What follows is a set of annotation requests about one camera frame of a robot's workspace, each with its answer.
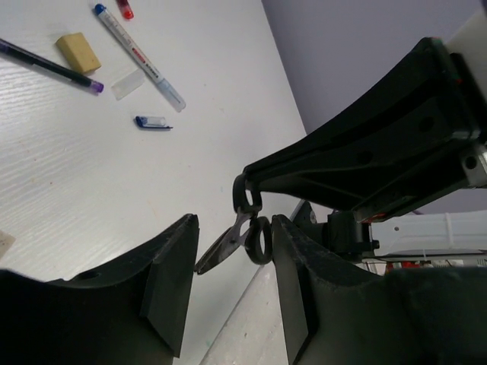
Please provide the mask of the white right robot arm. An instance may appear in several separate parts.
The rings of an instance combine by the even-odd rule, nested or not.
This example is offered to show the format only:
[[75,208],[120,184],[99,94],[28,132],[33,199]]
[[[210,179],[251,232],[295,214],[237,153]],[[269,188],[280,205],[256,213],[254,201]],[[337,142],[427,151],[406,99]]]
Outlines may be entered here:
[[299,142],[252,163],[248,188],[334,210],[324,245],[383,262],[486,256],[486,212],[417,215],[486,186],[486,11],[421,39],[369,91]]

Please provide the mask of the yellow eraser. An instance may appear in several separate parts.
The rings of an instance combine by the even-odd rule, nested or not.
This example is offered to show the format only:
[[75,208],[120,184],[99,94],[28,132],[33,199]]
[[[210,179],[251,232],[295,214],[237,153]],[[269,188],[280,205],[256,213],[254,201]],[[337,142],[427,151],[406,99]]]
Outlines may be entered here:
[[83,75],[98,70],[101,63],[83,33],[71,33],[61,36],[56,47],[65,57],[70,67]]

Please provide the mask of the purple dark gel pen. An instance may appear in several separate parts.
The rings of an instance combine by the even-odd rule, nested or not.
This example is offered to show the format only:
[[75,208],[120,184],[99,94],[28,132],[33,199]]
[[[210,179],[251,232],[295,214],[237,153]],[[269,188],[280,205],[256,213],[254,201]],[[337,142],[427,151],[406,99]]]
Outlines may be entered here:
[[9,43],[1,39],[1,54],[10,57],[16,61],[23,62],[29,66],[36,66],[43,70],[68,79],[70,82],[77,84],[79,87],[87,88],[90,92],[101,94],[104,90],[104,85],[95,81],[83,74],[61,66],[52,62],[42,56],[34,54],[26,49]]

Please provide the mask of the black handled scissors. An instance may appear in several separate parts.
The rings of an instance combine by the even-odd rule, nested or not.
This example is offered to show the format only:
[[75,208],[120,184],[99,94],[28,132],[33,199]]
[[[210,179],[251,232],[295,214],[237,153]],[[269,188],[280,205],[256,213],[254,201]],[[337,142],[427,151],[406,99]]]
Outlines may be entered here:
[[195,264],[194,272],[198,275],[220,265],[240,247],[256,265],[266,265],[272,260],[271,224],[267,217],[259,214],[263,207],[262,197],[257,189],[247,185],[243,173],[234,180],[232,199],[236,220]]

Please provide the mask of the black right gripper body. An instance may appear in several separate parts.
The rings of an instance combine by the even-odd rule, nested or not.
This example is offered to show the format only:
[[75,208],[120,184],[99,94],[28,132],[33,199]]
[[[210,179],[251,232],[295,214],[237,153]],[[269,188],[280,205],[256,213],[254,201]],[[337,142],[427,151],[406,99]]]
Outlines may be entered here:
[[360,222],[385,221],[467,186],[482,186],[478,148],[486,104],[458,54],[415,49],[391,72],[381,101],[400,99],[367,124],[356,158],[368,190]]

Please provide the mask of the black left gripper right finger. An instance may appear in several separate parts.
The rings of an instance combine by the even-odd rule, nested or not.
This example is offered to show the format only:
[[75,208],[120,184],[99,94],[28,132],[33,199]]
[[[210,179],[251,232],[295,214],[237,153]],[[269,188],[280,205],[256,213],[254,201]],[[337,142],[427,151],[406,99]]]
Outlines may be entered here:
[[272,219],[273,262],[291,364],[484,364],[486,270],[376,275]]

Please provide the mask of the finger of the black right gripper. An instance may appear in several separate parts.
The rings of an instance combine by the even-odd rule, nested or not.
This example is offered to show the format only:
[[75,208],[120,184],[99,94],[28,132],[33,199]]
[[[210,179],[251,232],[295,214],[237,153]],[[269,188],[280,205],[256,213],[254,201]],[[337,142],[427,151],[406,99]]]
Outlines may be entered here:
[[370,90],[243,170],[243,190],[334,209],[415,209],[479,186],[479,87],[466,58],[421,39]]

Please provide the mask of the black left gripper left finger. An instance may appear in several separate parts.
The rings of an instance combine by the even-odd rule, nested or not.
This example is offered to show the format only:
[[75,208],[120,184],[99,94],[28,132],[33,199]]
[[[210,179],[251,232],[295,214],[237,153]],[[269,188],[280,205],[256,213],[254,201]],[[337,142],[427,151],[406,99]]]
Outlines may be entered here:
[[3,364],[171,364],[180,356],[199,220],[181,217],[73,279],[1,273]]

